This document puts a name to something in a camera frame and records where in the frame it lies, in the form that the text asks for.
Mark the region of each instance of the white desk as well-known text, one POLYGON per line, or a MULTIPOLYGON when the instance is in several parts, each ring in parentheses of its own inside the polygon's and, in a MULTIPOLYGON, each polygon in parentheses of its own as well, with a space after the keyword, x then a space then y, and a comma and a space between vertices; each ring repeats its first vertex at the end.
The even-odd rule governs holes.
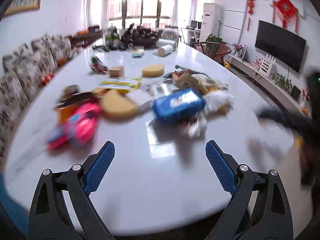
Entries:
POLYGON ((291 111, 300 111, 300 105, 295 101, 287 92, 275 85, 272 80, 268 79, 262 75, 258 70, 253 68, 248 62, 241 61, 235 55, 227 55, 229 58, 229 63, 235 65, 237 68, 241 69, 243 72, 247 73, 252 78, 255 77, 255 80, 262 85, 267 91, 271 93, 282 105, 291 111))
MULTIPOLYGON (((269 171, 288 152, 292 133, 274 123, 260 127, 255 111, 268 106, 267 102, 230 71, 182 43, 177 52, 163 58, 154 52, 147 50, 137 59, 127 51, 96 55, 107 66, 123 65, 128 77, 140 77, 150 64, 164 64, 165 73, 174 71, 176 64, 203 71, 229 84, 233 109, 225 116, 210 118, 205 138, 197 140, 181 138, 174 129, 155 132, 149 126, 155 117, 152 111, 126 122, 111 122, 101 116, 97 132, 86 147, 50 152, 46 137, 57 125, 58 115, 53 109, 63 87, 78 84, 81 91, 92 90, 105 79, 104 75, 89 74, 93 51, 87 48, 41 91, 15 134, 4 174, 14 200, 29 209, 44 169, 67 171, 110 140, 115 144, 115 158, 98 190, 90 195, 95 209, 116 236, 159 232, 207 217, 230 200, 206 158, 209 140, 214 139, 238 163, 260 172, 269 171)), ((64 195, 70 217, 79 229, 68 194, 64 195)))
POLYGON ((193 33, 193 35, 194 35, 194 37, 200 37, 200 31, 198 31, 198 30, 193 30, 193 29, 190 29, 190 28, 180 28, 181 29, 181 34, 182 34, 182 37, 183 37, 183 43, 185 43, 186 44, 186 41, 185 41, 185 39, 184 39, 184 35, 183 35, 183 31, 182 30, 187 30, 187 31, 189 31, 189 32, 192 32, 193 33))

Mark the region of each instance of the sofa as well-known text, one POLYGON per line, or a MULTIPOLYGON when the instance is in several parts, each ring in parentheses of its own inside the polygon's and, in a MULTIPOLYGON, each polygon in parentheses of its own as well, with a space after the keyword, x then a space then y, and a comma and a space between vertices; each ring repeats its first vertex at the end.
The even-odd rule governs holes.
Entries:
POLYGON ((41 78, 81 53, 70 40, 47 34, 3 56, 0 77, 0 165, 24 109, 42 89, 41 78))

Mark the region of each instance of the potted plant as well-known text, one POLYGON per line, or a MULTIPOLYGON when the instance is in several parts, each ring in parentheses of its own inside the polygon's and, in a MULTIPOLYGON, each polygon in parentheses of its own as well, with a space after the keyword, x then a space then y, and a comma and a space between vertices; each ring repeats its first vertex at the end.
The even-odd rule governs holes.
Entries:
MULTIPOLYGON (((218 37, 216 35, 210 34, 205 41, 206 42, 215 42, 215 43, 220 43, 220 44, 226 44, 222 38, 220 38, 221 35, 218 35, 218 37)), ((204 47, 204 53, 210 57, 213 58, 215 57, 215 54, 217 53, 219 48, 219 45, 217 44, 206 44, 206 46, 204 47)))
POLYGON ((235 55, 237 57, 241 57, 242 52, 244 51, 244 47, 238 43, 234 43, 234 44, 232 44, 232 46, 235 48, 235 55))
POLYGON ((290 94, 292 91, 291 79, 288 79, 284 75, 281 75, 279 73, 276 74, 275 78, 276 78, 276 85, 281 87, 288 94, 290 94))

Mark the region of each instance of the blue box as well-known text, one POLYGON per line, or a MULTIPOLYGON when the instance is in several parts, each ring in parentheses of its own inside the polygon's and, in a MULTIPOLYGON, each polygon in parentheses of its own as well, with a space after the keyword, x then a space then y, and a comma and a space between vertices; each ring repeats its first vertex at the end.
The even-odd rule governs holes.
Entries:
POLYGON ((203 110, 205 101, 193 89, 185 89, 169 96, 158 98, 152 106, 161 123, 177 122, 203 110))

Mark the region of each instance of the metal bolt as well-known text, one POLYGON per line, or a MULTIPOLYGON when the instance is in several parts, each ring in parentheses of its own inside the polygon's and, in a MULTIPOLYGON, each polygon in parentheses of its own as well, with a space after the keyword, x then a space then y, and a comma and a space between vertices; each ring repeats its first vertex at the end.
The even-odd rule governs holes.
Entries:
POLYGON ((278 175, 278 172, 277 172, 277 171, 275 171, 275 170, 271 170, 271 175, 273 175, 273 176, 277 176, 277 175, 278 175))
POLYGON ((241 169, 241 171, 247 171, 249 168, 247 165, 241 165, 240 169, 241 169))
POLYGON ((74 165, 74 166, 72 167, 72 169, 73 169, 74 171, 79 171, 79 169, 81 169, 81 165, 80 165, 80 164, 76 164, 76 165, 74 165))
POLYGON ((44 176, 47 176, 49 173, 50 173, 50 170, 44 170, 44 171, 42 172, 42 174, 43 174, 44 176))

